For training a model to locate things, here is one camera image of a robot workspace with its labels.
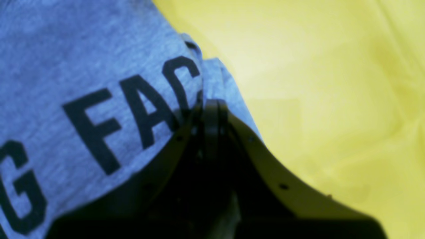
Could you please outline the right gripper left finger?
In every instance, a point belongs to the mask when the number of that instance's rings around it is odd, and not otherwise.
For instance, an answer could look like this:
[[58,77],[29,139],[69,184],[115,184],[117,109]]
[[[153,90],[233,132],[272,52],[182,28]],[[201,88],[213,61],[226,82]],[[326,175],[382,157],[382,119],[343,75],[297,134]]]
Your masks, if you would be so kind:
[[57,219],[48,239],[194,239],[188,202],[202,148],[203,103],[137,174],[112,192]]

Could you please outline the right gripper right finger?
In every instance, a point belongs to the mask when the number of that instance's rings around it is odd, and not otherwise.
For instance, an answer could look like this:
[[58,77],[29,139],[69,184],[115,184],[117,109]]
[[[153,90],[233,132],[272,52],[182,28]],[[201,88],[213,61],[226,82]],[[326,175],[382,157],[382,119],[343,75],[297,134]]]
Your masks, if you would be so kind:
[[235,189],[236,239],[386,239],[380,223],[313,189],[283,166],[258,135],[213,100],[221,161]]

